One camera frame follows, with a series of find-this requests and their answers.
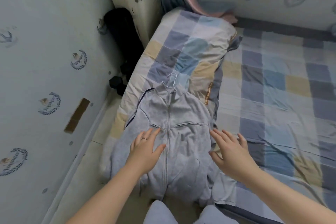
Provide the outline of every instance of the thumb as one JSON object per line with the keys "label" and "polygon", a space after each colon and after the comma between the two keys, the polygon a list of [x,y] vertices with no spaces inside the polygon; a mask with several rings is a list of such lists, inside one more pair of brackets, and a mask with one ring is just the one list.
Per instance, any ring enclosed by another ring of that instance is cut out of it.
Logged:
{"label": "thumb", "polygon": [[160,144],[156,150],[153,152],[153,155],[155,156],[155,158],[158,160],[160,158],[161,153],[163,152],[163,150],[166,148],[166,144]]}
{"label": "thumb", "polygon": [[218,156],[218,154],[214,151],[209,151],[209,154],[212,160],[215,162],[215,164],[219,167],[222,164],[223,159],[220,156]]}

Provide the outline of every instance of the mattress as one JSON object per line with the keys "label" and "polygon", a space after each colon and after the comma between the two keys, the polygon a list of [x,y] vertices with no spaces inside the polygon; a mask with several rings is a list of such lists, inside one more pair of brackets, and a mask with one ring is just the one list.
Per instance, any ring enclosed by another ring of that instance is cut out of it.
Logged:
{"label": "mattress", "polygon": [[[237,31],[241,44],[222,64],[217,126],[244,135],[261,169],[336,211],[336,43]],[[219,206],[283,223],[243,184],[234,193]]]}
{"label": "mattress", "polygon": [[104,144],[100,171],[110,177],[110,156],[129,114],[142,94],[161,82],[175,83],[204,103],[216,121],[223,57],[239,42],[236,29],[220,18],[176,8],[162,18],[128,82],[111,132]]}

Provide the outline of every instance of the tile floor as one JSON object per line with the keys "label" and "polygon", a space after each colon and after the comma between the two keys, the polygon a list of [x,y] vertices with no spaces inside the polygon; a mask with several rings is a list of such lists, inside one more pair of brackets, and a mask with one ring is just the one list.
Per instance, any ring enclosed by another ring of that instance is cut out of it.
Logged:
{"label": "tile floor", "polygon": [[[51,224],[64,224],[90,197],[104,186],[99,175],[100,154],[120,101],[121,97],[114,92],[106,113],[57,208]],[[199,209],[184,205],[182,202],[169,198],[165,199],[164,202],[179,223],[191,224],[196,221],[199,215]],[[142,224],[148,205],[149,199],[131,196],[126,202],[117,223]]]}

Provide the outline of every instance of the baseboard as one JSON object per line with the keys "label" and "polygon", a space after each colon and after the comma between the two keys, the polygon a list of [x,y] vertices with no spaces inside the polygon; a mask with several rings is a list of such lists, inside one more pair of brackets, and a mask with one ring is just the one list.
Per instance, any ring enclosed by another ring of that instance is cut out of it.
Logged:
{"label": "baseboard", "polygon": [[93,136],[94,136],[94,134],[95,134],[95,132],[96,132],[96,130],[97,130],[104,114],[105,114],[105,112],[106,112],[106,109],[108,107],[108,103],[110,102],[111,97],[112,97],[112,92],[113,91],[111,91],[108,94],[107,98],[105,99],[105,101],[103,103],[103,106],[101,107],[96,119],[94,120],[89,132],[87,133],[87,135],[84,139],[84,142],[83,142],[81,148],[78,151],[78,154],[77,154],[76,158],[72,162],[72,165],[71,165],[68,173],[66,174],[66,176],[65,176],[65,178],[64,178],[64,180],[63,180],[63,182],[62,182],[62,184],[61,184],[61,186],[60,186],[60,188],[59,188],[51,206],[49,207],[46,215],[44,216],[41,224],[49,224],[51,222],[51,220],[52,220],[52,218],[53,218],[53,216],[54,216],[54,214],[55,214],[55,212],[58,208],[58,205],[60,204],[60,201],[61,201],[65,191],[67,190],[67,188],[68,188],[68,186],[69,186],[69,184],[72,180],[72,177],[75,174],[75,172],[77,170],[77,167],[79,166],[79,163],[81,162],[83,155],[85,154],[87,148],[89,147],[89,144],[90,144],[90,142],[91,142],[91,140],[92,140],[92,138],[93,138]]}

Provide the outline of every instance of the gray pants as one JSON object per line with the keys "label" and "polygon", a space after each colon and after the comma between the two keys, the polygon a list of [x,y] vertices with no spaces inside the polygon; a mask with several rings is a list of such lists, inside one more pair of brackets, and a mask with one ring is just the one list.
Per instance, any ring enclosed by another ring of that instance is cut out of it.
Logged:
{"label": "gray pants", "polygon": [[[218,210],[214,205],[203,209],[199,219],[194,224],[238,224]],[[164,203],[156,200],[150,207],[143,224],[178,224],[173,214]]]}

